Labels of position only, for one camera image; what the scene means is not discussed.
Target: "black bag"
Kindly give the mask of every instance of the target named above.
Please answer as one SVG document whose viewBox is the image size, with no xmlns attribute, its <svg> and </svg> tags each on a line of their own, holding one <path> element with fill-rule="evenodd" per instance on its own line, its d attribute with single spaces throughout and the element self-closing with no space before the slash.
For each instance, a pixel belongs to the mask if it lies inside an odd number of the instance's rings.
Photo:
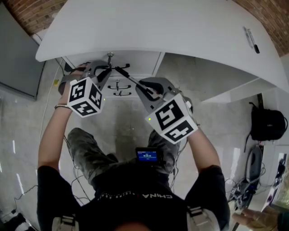
<svg viewBox="0 0 289 231">
<path fill-rule="evenodd" d="M 252 102 L 250 104 L 253 105 L 251 112 L 252 128 L 246 138 L 244 152 L 250 135 L 253 140 L 257 141 L 278 140 L 284 135 L 288 127 L 288 121 L 280 111 L 259 109 Z"/>
</svg>

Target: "white cube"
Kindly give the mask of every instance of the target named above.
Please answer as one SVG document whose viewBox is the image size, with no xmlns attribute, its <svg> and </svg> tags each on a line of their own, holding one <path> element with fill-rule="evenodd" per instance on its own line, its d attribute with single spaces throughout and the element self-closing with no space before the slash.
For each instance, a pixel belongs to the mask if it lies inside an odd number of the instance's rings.
<svg viewBox="0 0 289 231">
<path fill-rule="evenodd" d="M 188 110 L 182 95 L 177 94 L 145 119 L 159 135 L 176 144 L 198 130 Z"/>
<path fill-rule="evenodd" d="M 67 105 L 80 117 L 93 116 L 102 112 L 103 95 L 90 77 L 70 82 Z"/>
</svg>

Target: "blue screen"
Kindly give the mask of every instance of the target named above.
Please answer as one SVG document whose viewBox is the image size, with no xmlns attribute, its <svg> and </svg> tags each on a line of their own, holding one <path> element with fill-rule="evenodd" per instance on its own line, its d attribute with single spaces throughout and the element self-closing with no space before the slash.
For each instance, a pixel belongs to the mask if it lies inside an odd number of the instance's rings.
<svg viewBox="0 0 289 231">
<path fill-rule="evenodd" d="M 137 152 L 139 161 L 158 161 L 157 152 Z"/>
</svg>

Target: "camouflage pants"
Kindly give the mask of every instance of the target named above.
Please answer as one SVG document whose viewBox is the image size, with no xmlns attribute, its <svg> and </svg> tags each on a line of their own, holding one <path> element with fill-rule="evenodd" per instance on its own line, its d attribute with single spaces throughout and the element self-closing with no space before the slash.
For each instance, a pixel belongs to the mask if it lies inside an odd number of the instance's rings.
<svg viewBox="0 0 289 231">
<path fill-rule="evenodd" d="M 127 162 L 115 162 L 106 156 L 93 136 L 80 128 L 72 129 L 68 134 L 67 140 L 69 143 L 68 149 L 74 162 L 90 184 L 94 177 L 103 172 L 127 164 Z M 166 164 L 164 166 L 155 166 L 155 170 L 162 174 L 171 174 L 180 143 L 172 144 L 156 131 L 152 131 L 149 136 L 148 147 L 158 148 L 163 152 L 163 160 Z"/>
</svg>

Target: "black t-shirt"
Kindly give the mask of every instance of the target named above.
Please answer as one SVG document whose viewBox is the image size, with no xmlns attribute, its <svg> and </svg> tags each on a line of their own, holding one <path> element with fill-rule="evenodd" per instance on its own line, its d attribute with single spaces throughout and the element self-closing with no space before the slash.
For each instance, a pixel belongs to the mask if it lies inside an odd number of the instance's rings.
<svg viewBox="0 0 289 231">
<path fill-rule="evenodd" d="M 221 168 L 202 171 L 182 200 L 159 182 L 153 171 L 137 165 L 102 173 L 93 181 L 95 198 L 80 206 L 70 184 L 55 169 L 38 169 L 37 215 L 42 231 L 51 231 L 55 217 L 75 215 L 80 231 L 112 231 L 125 222 L 141 222 L 151 230 L 187 230 L 188 207 L 214 213 L 220 229 L 229 222 L 229 208 Z"/>
</svg>

